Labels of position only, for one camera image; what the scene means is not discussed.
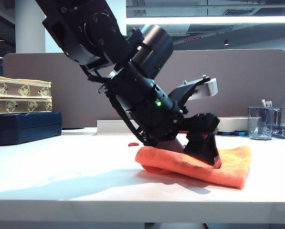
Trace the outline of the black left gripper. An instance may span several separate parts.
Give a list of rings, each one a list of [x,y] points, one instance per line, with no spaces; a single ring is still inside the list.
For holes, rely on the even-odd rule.
[[[213,168],[222,165],[215,142],[215,133],[220,120],[211,113],[196,114],[191,118],[184,118],[178,133],[185,133],[188,143],[183,145],[177,140],[158,142],[156,148],[174,152],[183,152]]]

